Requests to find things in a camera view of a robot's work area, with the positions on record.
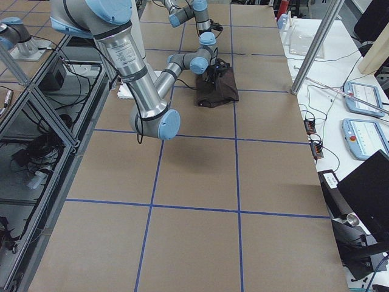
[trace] power adapter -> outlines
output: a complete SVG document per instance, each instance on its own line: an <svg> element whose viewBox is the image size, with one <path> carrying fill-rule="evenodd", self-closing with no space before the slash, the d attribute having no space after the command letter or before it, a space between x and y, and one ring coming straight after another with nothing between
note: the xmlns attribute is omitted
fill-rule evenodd
<svg viewBox="0 0 389 292"><path fill-rule="evenodd" d="M320 158L323 158L323 145L321 142L311 141L309 143L309 146L311 146L312 155L315 160L318 160Z"/></svg>
<svg viewBox="0 0 389 292"><path fill-rule="evenodd" d="M310 134L316 134L316 127L315 127L315 120L304 120L304 127L306 130L306 133L308 135Z"/></svg>
<svg viewBox="0 0 389 292"><path fill-rule="evenodd" d="M12 154L12 158L20 167L24 167L30 162L30 156L26 149L20 149Z"/></svg>

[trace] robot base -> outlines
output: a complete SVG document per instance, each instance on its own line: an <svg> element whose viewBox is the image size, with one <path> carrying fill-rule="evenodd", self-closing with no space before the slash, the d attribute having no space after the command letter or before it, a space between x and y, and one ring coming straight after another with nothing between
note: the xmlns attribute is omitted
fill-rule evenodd
<svg viewBox="0 0 389 292"><path fill-rule="evenodd" d="M49 47L51 45L51 41L37 41L35 40L34 43L37 45L37 47L39 48L37 52L29 55L29 56L25 56L23 55L22 53L20 53L20 50L18 47L16 47L12 52L11 52L11 56L14 60L16 61L39 61L40 58L43 56L43 54L45 53L45 48Z"/></svg>

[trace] metal frame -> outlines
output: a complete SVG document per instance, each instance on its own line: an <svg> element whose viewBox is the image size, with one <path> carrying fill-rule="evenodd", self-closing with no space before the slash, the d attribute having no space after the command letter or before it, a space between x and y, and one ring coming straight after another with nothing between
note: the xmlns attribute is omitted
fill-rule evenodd
<svg viewBox="0 0 389 292"><path fill-rule="evenodd" d="M300 70L297 73L297 76L295 78L295 81L292 85L291 93L294 95L297 95L306 76L308 75L308 72L312 66L312 64L315 61L315 58L317 56L317 53L322 46L329 30L331 29L332 24L334 23L334 20L336 19L336 16L339 13L339 10L342 8L343 3L345 0L332 0L326 15L324 16L323 20L320 23L320 26L317 29L317 32L315 34L314 39L312 40L312 44L308 49L308 52L306 53L306 56L304 58L303 64L301 64Z"/></svg>
<svg viewBox="0 0 389 292"><path fill-rule="evenodd" d="M104 67L102 67L95 86L93 87L89 98L85 101L77 123L72 130L68 129L60 119L59 114L39 90L38 84L49 70L51 63L56 58L60 57L60 55L64 55L61 47L65 46L69 40L70 37L68 36L61 40L58 47L53 50L51 55L40 67L39 71L31 79L26 76L18 63L10 57L10 54L0 46L1 60L20 84L25 86L24 91L20 94L8 114L0 121L0 138L2 138L7 130L10 129L26 104L30 103L37 110L39 115L47 121L51 129L56 132L64 144L63 153L53 170L50 181L43 191L42 199L34 211L34 215L28 225L26 233L22 240L18 242L19 251L15 255L12 254L9 257L9 261L6 264L9 269L5 269L7 273L2 273L0 275L0 287L2 287L0 288L0 291L3 291L2 289L12 289L12 291L15 291L14 289L16 287L19 287L18 291L27 291L27 287L33 279L33 275L35 274L48 242L48 238L41 236L42 232L37 229L37 227L45 226L45 230L54 227L66 199L67 191L74 178L75 171L81 161L82 156L79 156L78 154L81 152L83 153L86 149L97 117L100 115L100 111L108 96L108 79L109 77L114 77L114 75L107 77L107 72ZM1 200L0 203L12 206L33 206L31 201L13 200L12 197L5 198L4 200ZM49 214L48 218L43 216L46 212Z"/></svg>

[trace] blue joint cap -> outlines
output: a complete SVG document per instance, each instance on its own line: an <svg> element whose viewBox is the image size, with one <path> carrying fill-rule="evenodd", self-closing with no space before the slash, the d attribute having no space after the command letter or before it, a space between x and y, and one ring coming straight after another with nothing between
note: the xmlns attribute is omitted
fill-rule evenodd
<svg viewBox="0 0 389 292"><path fill-rule="evenodd" d="M107 23L121 25L131 19L131 0L85 0L89 8Z"/></svg>
<svg viewBox="0 0 389 292"><path fill-rule="evenodd" d="M197 75L203 74L207 68L208 61L204 57L196 57L189 64L189 69Z"/></svg>
<svg viewBox="0 0 389 292"><path fill-rule="evenodd" d="M169 65L169 63L170 63L170 60L171 60L171 58L173 57L174 55L170 55L169 57L168 57L168 60L167 60L167 64Z"/></svg>
<svg viewBox="0 0 389 292"><path fill-rule="evenodd" d="M212 46L216 44L216 38L213 32L204 32L199 38L200 44L204 46Z"/></svg>
<svg viewBox="0 0 389 292"><path fill-rule="evenodd" d="M1 20L2 23L11 24L23 24L22 20L18 17L7 17Z"/></svg>
<svg viewBox="0 0 389 292"><path fill-rule="evenodd" d="M51 26L56 31L59 31L61 33L64 33L65 35L72 35L75 37L80 38L93 38L93 35L90 32L85 32L84 30L81 30L77 27L70 26L66 23L62 23L59 20L56 20L55 18L50 17L51 19Z"/></svg>
<svg viewBox="0 0 389 292"><path fill-rule="evenodd" d="M169 109L161 118L158 127L158 138L161 140L170 140L174 138L180 129L181 118L178 111Z"/></svg>
<svg viewBox="0 0 389 292"><path fill-rule="evenodd" d="M11 43L6 38L2 38L1 36L0 36L0 44L2 44L6 50L10 50L13 48L13 43Z"/></svg>
<svg viewBox="0 0 389 292"><path fill-rule="evenodd" d="M169 15L169 21L170 21L171 26L173 26L173 27L180 26L180 21L179 21L178 17L174 14Z"/></svg>
<svg viewBox="0 0 389 292"><path fill-rule="evenodd" d="M208 7L207 0L194 0L192 7L195 11L204 11Z"/></svg>

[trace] grid of blue tape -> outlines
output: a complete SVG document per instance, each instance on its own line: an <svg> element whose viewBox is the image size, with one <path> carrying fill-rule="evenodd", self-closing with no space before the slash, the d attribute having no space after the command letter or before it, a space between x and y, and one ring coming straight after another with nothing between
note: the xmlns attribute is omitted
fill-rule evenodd
<svg viewBox="0 0 389 292"><path fill-rule="evenodd" d="M4 12L14 12L14 13L26 13L26 15L24 15L21 19L23 20L24 18L26 18L27 17L27 15L29 15L30 13L40 13L40 14L50 14L50 13L48 13L48 12L33 12L33 10L35 9L35 7L37 7L38 5L39 5L39 3L40 3L40 1L37 1L36 2L36 4L29 10L29 11L13 11L13 10L9 10L9 8L14 4L14 3L16 3L17 2L17 0L14 0L13 2L12 2L12 4L11 5L9 5L5 10L3 10L3 11L1 11L0 12L0 18L1 18L1 15L4 13ZM38 34L38 33L40 33L41 32L41 30L44 28L44 27L48 27L48 23L49 23L49 21L50 21L50 18L48 18L47 20L46 20L46 22L43 24L43 26L26 26L27 27L27 29L29 28L29 27L40 27L40 29L36 32L36 34ZM7 71L7 69L5 69L5 70L3 70L2 72L1 72L1 74L0 74L0 77L5 73Z"/></svg>
<svg viewBox="0 0 389 292"><path fill-rule="evenodd" d="M230 6L230 33L231 33L231 53L225 53L230 54L232 58L232 66L233 66L233 30L232 27L234 26L232 24L232 11ZM175 53L181 53L182 51L182 42L184 38L184 32L185 32L185 26L191 25L191 24L184 24L182 29L182 35L181 35L181 42L179 46L179 50L163 50L168 52L175 52ZM280 57L279 55L264 55L269 57ZM186 88L184 86L174 86L171 95L170 100L173 100L173 94L175 88ZM252 92L276 92L276 93L287 93L286 91L270 91L270 90L251 90L251 89L239 89L239 91L252 91ZM244 269L243 269L243 243L242 243L242 224L241 224L241 214L252 214L252 215L267 215L267 216L281 216L281 217L298 217L298 218L318 218L318 219L326 219L328 220L328 216L321 216L321 215L308 215L308 214L286 214L286 213L275 213L275 212L257 212L257 211L250 211L250 210L241 210L241 198L240 198L240 186L239 186L239 148L238 148L238 141L251 141L251 142L267 142L267 143L284 143L284 144L300 144L300 145L309 145L307 142L295 142L295 141L274 141L274 140L265 140L265 139L243 139L238 137L237 133L237 124L236 124L236 106L235 103L233 104L233 117L234 117L234 137L213 137L213 136L190 136L190 135L183 135L178 134L179 137L187 137L187 138L200 138L200 139L225 139L230 141L235 141L235 168L236 168L236 202L237 202L237 209L231 210L231 209L214 209L214 208L206 208L206 207L192 207L192 206L173 206L173 205L162 205L162 204L154 204L154 196L156 193L156 186L158 182L159 177L159 171L160 171L160 164L164 152L164 141L162 141L160 146L160 152L159 152L159 159L157 163L157 169L156 169L156 175L154 179L154 185L153 185L153 192L151 195L151 201L150 204L144 204L144 203L131 203L131 202L120 202L120 201L102 201L102 200L86 200L86 199L77 199L77 198L69 198L67 201L69 202L84 202L84 203L97 203L97 204L121 204L121 205L129 205L129 206L141 206L141 207L147 207L148 208L148 217L146 221L146 228L145 233L143 236L143 243L142 243L142 251L139 259L139 265L137 270L137 277L136 277L136 284L134 287L134 292L137 292L139 289L139 282L140 277L142 273L142 265L143 265L143 257L146 250L147 245L147 238L148 238L148 231L150 227L150 221L151 216L153 214L153 208L161 208L161 209L182 209L182 210L199 210L199 211L206 211L206 212L224 212L224 213L233 213L236 214L237 220L238 220L238 238L239 238L239 271L240 271L240 287L241 292L244 292ZM107 132L113 132L113 133L128 133L128 134L135 134L133 131L123 131L123 130L110 130L110 129L95 129L95 131L107 131Z"/></svg>

